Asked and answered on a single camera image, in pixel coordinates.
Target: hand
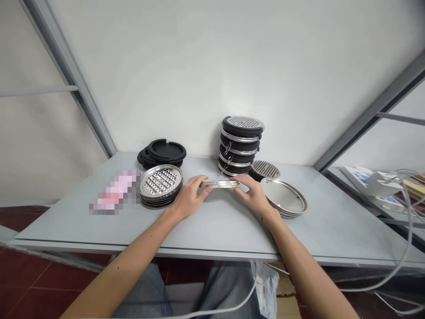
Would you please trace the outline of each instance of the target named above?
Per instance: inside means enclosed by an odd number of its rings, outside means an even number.
[[[273,208],[267,200],[261,184],[256,182],[251,176],[245,174],[237,175],[231,177],[230,180],[237,180],[239,183],[249,188],[249,191],[246,193],[237,187],[233,188],[233,191],[237,193],[253,211],[257,212],[262,217],[275,214],[279,215],[279,212]]]
[[[177,215],[181,219],[192,215],[212,190],[211,187],[206,187],[202,193],[196,196],[201,182],[207,178],[208,176],[198,175],[189,179],[189,181],[183,185],[180,193],[178,193],[176,199],[166,211],[172,212],[172,214]]]

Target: blurred pink object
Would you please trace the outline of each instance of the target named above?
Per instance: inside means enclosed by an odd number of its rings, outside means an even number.
[[[115,176],[114,181],[106,187],[106,191],[101,193],[93,203],[94,210],[115,210],[122,199],[136,185],[140,171],[120,171],[120,175]]]

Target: person's left hand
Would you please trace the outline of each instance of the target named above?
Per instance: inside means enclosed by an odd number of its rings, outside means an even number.
[[[196,196],[201,182],[207,178],[208,176],[198,175],[189,179],[183,185],[174,202],[166,210],[172,212],[172,214],[176,214],[181,219],[192,215],[212,190],[211,187],[206,187],[202,193]]]

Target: metal shelf frame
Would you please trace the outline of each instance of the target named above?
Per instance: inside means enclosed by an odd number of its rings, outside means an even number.
[[[362,115],[341,135],[341,137],[322,155],[314,164],[320,173],[325,171],[343,155],[355,142],[359,140],[382,118],[425,125],[424,119],[404,117],[389,114],[398,103],[414,90],[425,78],[425,51],[423,51],[403,72],[396,78],[382,94],[363,112]]]
[[[115,144],[75,62],[75,58],[65,41],[48,1],[19,0],[19,2],[65,82],[65,85],[8,89],[0,91],[0,97],[69,92],[85,115],[90,128],[106,156],[111,158],[117,152]]]

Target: forearm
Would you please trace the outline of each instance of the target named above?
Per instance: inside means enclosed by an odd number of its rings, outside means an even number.
[[[133,289],[164,239],[179,221],[177,214],[164,211],[151,227],[91,282],[60,319],[110,317]]]
[[[314,260],[279,214],[266,214],[264,221],[273,234],[297,292],[317,318],[355,318],[355,310]]]

